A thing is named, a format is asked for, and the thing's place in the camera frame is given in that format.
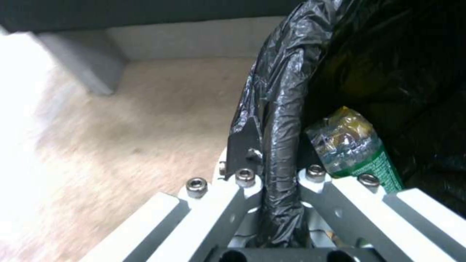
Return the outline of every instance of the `screw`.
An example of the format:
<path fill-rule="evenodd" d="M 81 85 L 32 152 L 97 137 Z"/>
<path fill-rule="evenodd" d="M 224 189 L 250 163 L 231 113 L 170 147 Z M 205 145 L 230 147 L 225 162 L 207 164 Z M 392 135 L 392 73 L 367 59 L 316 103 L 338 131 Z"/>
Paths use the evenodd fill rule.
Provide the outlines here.
<path fill-rule="evenodd" d="M 256 175 L 249 168 L 241 168 L 235 173 L 236 184 L 240 187 L 254 186 Z"/>
<path fill-rule="evenodd" d="M 325 170 L 320 165 L 311 165 L 306 170 L 306 178 L 315 183 L 325 180 Z"/>
<path fill-rule="evenodd" d="M 219 173 L 221 176 L 226 175 L 226 162 L 225 161 L 219 162 Z"/>
<path fill-rule="evenodd" d="M 380 180 L 372 174 L 360 174 L 357 176 L 357 180 L 365 186 L 367 189 L 371 190 L 373 193 L 377 193 L 378 186 L 380 185 Z"/>
<path fill-rule="evenodd" d="M 201 198 L 207 192 L 207 181 L 204 178 L 191 178 L 186 182 L 188 196 L 192 198 Z"/>

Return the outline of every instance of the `hole in bracket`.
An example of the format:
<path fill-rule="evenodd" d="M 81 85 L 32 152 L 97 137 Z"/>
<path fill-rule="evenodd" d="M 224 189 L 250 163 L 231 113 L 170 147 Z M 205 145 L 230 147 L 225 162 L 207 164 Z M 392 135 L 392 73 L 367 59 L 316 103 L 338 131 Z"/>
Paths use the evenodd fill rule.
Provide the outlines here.
<path fill-rule="evenodd" d="M 355 262 L 355 260 L 347 253 L 335 250 L 327 255 L 327 262 Z"/>
<path fill-rule="evenodd" d="M 240 251 L 230 250 L 222 254 L 219 262 L 247 262 L 247 258 Z"/>
<path fill-rule="evenodd" d="M 339 218 L 343 217 L 343 210 L 341 208 L 335 208 L 335 215 Z"/>

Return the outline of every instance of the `black plastic wrap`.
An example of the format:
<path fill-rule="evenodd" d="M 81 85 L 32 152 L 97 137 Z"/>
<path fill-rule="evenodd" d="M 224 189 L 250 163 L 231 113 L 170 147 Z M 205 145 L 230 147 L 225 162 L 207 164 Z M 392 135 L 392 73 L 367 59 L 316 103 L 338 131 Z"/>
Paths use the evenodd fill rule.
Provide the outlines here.
<path fill-rule="evenodd" d="M 407 187 L 466 215 L 465 13 L 464 1 L 310 0 L 269 36 L 230 130 L 253 119 L 259 133 L 259 246 L 305 245 L 303 134 L 344 105 L 374 125 Z"/>

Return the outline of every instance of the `wooden floor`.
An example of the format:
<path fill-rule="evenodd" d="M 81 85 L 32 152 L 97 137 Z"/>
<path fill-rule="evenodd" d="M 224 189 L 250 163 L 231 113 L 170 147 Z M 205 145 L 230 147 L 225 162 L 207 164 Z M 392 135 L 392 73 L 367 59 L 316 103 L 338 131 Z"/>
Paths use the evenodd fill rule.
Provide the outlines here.
<path fill-rule="evenodd" d="M 27 35 L 0 36 L 0 261 L 77 261 L 158 191 L 210 179 L 253 63 L 131 63 L 88 94 Z"/>

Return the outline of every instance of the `metal nut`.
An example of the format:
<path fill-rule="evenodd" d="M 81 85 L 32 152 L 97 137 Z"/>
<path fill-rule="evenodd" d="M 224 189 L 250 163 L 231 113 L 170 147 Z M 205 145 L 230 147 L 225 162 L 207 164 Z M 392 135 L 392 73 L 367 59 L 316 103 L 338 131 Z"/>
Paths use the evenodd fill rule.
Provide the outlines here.
<path fill-rule="evenodd" d="M 191 178 L 186 182 L 186 191 L 192 198 L 201 198 L 207 192 L 207 181 L 204 178 Z"/>
<path fill-rule="evenodd" d="M 311 165 L 306 170 L 306 178 L 315 183 L 321 183 L 325 180 L 325 170 L 320 165 Z"/>
<path fill-rule="evenodd" d="M 221 176 L 226 175 L 226 162 L 225 161 L 219 162 L 219 174 Z"/>
<path fill-rule="evenodd" d="M 240 187 L 254 186 L 256 175 L 249 168 L 241 168 L 235 173 L 236 184 Z"/>
<path fill-rule="evenodd" d="M 367 189 L 371 190 L 373 193 L 377 193 L 377 189 L 380 185 L 380 180 L 372 174 L 360 174 L 357 176 L 357 180 L 365 186 Z"/>

